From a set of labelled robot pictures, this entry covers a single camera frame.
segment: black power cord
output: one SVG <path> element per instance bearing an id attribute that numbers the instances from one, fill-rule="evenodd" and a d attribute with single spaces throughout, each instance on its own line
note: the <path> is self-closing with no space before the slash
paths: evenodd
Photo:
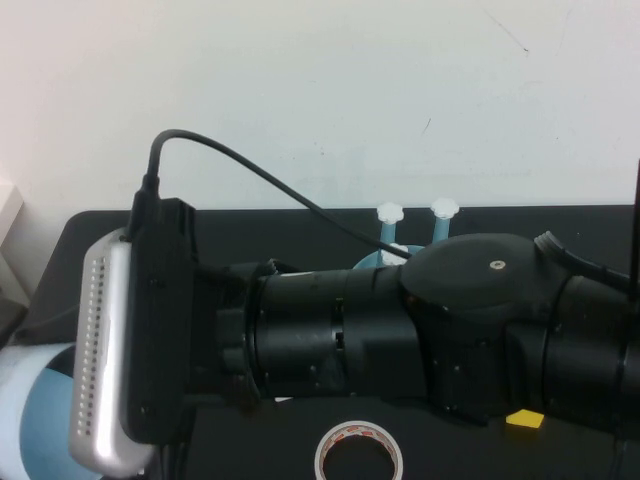
<path id="1" fill-rule="evenodd" d="M 276 177 L 271 175 L 269 172 L 267 172 L 267 171 L 263 170 L 262 168 L 258 167 L 251 160 L 249 160 L 248 158 L 240 155 L 238 152 L 230 149 L 226 145 L 223 145 L 223 144 L 221 144 L 219 142 L 216 142 L 215 140 L 212 140 L 211 138 L 205 137 L 203 135 L 200 135 L 200 134 L 197 134 L 197 133 L 194 133 L 194 132 L 189 132 L 187 130 L 165 130 L 164 132 L 161 132 L 155 138 L 153 143 L 151 144 L 151 153 L 149 155 L 149 166 L 148 166 L 148 169 L 147 169 L 147 174 L 145 175 L 144 180 L 143 180 L 143 189 L 147 189 L 147 193 L 152 193 L 155 196 L 157 196 L 158 171 L 159 171 L 159 168 L 160 168 L 160 154 L 162 152 L 162 147 L 165 144 L 165 142 L 167 142 L 168 140 L 171 140 L 173 138 L 182 138 L 184 140 L 190 140 L 192 142 L 196 142 L 196 143 L 199 143 L 201 145 L 205 145 L 205 146 L 207 146 L 209 148 L 212 148 L 214 150 L 217 150 L 218 152 L 222 153 L 223 155 L 226 155 L 227 157 L 231 158 L 232 160 L 235 160 L 236 162 L 238 162 L 243 167 L 246 167 L 247 169 L 251 170 L 253 173 L 258 175 L 260 178 L 262 178 L 263 180 L 266 180 L 271 185 L 273 185 L 274 187 L 276 187 L 280 191 L 284 192 L 285 194 L 287 194 L 288 196 L 293 198 L 298 203 L 301 203 L 302 205 L 307 207 L 315 215 L 317 215 L 318 217 L 322 218 L 323 220 L 329 222 L 330 224 L 332 224 L 333 226 L 337 227 L 338 229 L 342 230 L 344 233 L 346 233 L 348 235 L 351 235 L 352 237 L 360 240 L 363 243 L 366 243 L 367 245 L 370 245 L 370 246 L 372 246 L 374 248 L 379 248 L 381 250 L 385 250 L 385 251 L 387 251 L 389 253 L 393 253 L 394 255 L 397 255 L 398 257 L 406 258 L 406 259 L 411 258 L 411 254 L 410 253 L 404 252 L 404 251 L 402 251 L 402 250 L 400 250 L 398 248 L 392 247 L 391 245 L 387 245 L 384 242 L 381 242 L 379 240 L 371 238 L 370 236 L 366 235 L 365 233 L 360 232 L 359 230 L 355 230 L 355 229 L 349 227 L 348 225 L 342 223 L 340 220 L 338 220 L 336 217 L 331 215 L 329 212 L 325 211 L 322 207 L 316 205 L 311 200 L 309 200 L 305 196 L 299 194 L 293 188 L 289 187 L 288 185 L 286 185 L 282 181 L 278 180 Z"/>

